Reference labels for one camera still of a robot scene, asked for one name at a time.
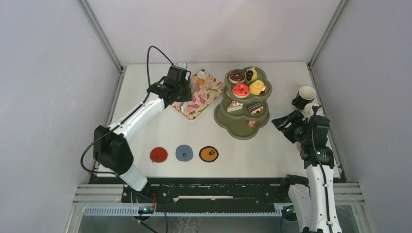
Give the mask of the light green mug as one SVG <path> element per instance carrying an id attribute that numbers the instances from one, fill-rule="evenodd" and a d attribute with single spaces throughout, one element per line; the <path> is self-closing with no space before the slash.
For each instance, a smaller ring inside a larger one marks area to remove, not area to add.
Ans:
<path id="1" fill-rule="evenodd" d="M 302 114 L 305 118 L 310 118 L 313 115 L 318 115 L 324 117 L 324 110 L 322 107 L 319 107 L 316 103 L 309 103 L 305 106 L 302 111 Z"/>

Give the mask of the small orange cookie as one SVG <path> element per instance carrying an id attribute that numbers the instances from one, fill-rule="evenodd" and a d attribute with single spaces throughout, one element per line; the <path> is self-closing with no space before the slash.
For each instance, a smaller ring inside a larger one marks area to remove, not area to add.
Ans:
<path id="1" fill-rule="evenodd" d="M 204 85 L 204 84 L 205 84 L 205 81 L 204 81 L 203 79 L 198 79 L 198 80 L 197 80 L 197 83 L 198 83 L 199 85 Z"/>

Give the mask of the black mug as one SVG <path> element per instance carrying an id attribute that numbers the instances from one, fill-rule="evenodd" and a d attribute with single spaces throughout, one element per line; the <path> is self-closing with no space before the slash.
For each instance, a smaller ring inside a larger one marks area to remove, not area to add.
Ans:
<path id="1" fill-rule="evenodd" d="M 310 86 L 300 87 L 296 97 L 292 100 L 292 106 L 298 110 L 303 110 L 305 106 L 312 103 L 317 97 L 317 92 Z"/>

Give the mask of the chocolate striped cake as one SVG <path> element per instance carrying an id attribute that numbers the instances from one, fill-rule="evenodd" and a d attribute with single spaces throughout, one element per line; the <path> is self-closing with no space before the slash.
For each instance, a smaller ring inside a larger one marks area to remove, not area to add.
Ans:
<path id="1" fill-rule="evenodd" d="M 252 116 L 252 115 L 261 113 L 263 109 L 264 109 L 263 104 L 256 102 L 248 106 L 247 112 L 249 113 L 249 115 Z"/>

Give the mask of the chocolate donut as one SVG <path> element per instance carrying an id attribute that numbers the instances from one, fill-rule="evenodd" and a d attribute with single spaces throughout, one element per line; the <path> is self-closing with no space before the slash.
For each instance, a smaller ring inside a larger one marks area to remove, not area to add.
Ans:
<path id="1" fill-rule="evenodd" d="M 243 83 L 246 79 L 246 75 L 242 69 L 233 69 L 229 71 L 228 79 L 231 83 Z"/>

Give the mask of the red layered cake slice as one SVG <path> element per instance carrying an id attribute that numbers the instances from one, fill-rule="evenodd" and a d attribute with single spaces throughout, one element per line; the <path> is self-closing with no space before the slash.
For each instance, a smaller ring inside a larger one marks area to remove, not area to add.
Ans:
<path id="1" fill-rule="evenodd" d="M 248 121 L 248 126 L 253 128 L 253 127 L 255 127 L 256 123 L 257 123 L 257 121 L 250 120 L 250 121 Z"/>

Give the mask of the red donut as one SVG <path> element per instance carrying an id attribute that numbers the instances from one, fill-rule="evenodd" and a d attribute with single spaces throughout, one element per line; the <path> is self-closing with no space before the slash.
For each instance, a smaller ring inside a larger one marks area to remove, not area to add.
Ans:
<path id="1" fill-rule="evenodd" d="M 235 97 L 244 99 L 250 94 L 249 86 L 245 83 L 237 83 L 233 86 L 232 93 Z"/>

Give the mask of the yellow pudding cake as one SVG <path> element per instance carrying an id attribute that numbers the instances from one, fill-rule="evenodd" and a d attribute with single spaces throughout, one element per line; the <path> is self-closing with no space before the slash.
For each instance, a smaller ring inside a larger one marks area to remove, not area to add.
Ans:
<path id="1" fill-rule="evenodd" d="M 255 96 L 261 96 L 266 94 L 266 85 L 262 80 L 255 80 L 249 85 L 249 92 Z"/>

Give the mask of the yellow fruit cake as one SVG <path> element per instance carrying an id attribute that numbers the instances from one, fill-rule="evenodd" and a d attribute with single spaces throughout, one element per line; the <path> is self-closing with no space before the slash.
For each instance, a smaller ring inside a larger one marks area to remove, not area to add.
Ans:
<path id="1" fill-rule="evenodd" d="M 247 69 L 246 72 L 245 72 L 245 75 L 246 75 L 246 80 L 250 81 L 250 82 L 254 82 L 258 78 L 257 71 L 256 71 L 255 67 L 251 67 L 251 68 Z"/>

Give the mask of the silver serving tongs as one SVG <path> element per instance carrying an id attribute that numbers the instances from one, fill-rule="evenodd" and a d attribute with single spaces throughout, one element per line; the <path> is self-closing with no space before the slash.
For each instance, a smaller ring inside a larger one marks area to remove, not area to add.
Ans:
<path id="1" fill-rule="evenodd" d="M 187 101 L 186 101 L 186 102 L 180 102 L 180 103 L 179 103 L 179 111 L 180 111 L 181 113 L 184 112 L 184 110 L 186 109 L 187 104 L 188 104 Z"/>

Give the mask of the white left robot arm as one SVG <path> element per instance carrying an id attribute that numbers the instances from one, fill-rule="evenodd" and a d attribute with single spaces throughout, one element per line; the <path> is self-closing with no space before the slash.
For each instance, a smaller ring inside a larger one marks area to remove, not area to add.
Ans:
<path id="1" fill-rule="evenodd" d="M 174 102 L 191 99 L 190 76 L 187 64 L 170 66 L 167 75 L 151 84 L 141 102 L 125 116 L 94 131 L 93 158 L 132 188 L 133 196 L 140 202 L 147 202 L 152 190 L 146 186 L 147 178 L 135 166 L 129 144 L 156 114 Z"/>

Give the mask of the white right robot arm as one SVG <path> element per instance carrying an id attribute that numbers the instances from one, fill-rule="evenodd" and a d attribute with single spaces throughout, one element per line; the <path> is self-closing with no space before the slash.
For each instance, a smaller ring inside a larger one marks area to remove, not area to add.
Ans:
<path id="1" fill-rule="evenodd" d="M 300 145 L 306 177 L 287 175 L 281 197 L 292 202 L 301 233 L 342 232 L 336 212 L 333 190 L 334 155 L 328 142 L 330 120 L 323 107 L 313 106 L 304 116 L 294 110 L 271 121 L 291 142 Z"/>

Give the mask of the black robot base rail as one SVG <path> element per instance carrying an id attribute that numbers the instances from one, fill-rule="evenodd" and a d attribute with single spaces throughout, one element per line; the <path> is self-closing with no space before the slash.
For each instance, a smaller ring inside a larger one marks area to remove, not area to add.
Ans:
<path id="1" fill-rule="evenodd" d="M 166 213 L 271 213 L 276 204 L 288 204 L 289 187 L 307 178 L 148 178 L 142 191 L 124 185 L 121 202 L 159 204 Z"/>

